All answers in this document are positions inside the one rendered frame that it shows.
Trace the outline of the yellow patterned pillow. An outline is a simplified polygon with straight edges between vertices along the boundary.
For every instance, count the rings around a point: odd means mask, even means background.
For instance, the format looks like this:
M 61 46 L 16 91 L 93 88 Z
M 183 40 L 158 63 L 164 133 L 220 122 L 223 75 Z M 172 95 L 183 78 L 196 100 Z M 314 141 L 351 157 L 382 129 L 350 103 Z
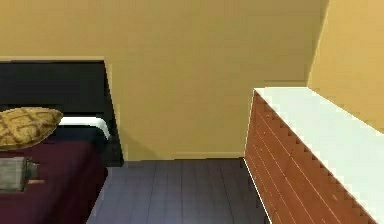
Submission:
M 0 112 L 0 151 L 34 146 L 51 135 L 63 113 L 43 107 L 20 107 Z

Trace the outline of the dark bed with maroon cover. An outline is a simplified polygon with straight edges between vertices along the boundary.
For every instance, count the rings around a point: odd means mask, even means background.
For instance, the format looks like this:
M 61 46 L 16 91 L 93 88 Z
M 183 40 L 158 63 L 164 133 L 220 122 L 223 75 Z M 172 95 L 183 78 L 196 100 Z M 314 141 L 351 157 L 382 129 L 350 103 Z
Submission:
M 86 224 L 107 168 L 123 164 L 105 64 L 0 62 L 0 112 L 20 107 L 56 109 L 63 118 L 40 143 L 0 151 L 39 164 L 23 192 L 0 192 L 0 224 Z

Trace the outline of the grey wooden birdhouse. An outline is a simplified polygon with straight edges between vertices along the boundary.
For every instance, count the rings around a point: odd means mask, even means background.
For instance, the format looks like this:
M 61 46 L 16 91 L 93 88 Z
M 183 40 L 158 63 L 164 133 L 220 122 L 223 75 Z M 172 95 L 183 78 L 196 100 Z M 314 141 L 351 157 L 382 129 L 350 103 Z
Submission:
M 27 157 L 0 158 L 0 192 L 23 192 L 38 177 L 39 164 Z

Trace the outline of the brown dresser with white top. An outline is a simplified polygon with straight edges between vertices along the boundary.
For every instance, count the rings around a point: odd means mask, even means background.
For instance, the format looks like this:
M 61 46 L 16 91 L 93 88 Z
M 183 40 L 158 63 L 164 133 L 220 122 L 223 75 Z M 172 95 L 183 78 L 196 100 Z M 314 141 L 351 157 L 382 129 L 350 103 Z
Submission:
M 254 89 L 244 161 L 269 224 L 384 224 L 384 134 L 307 87 Z

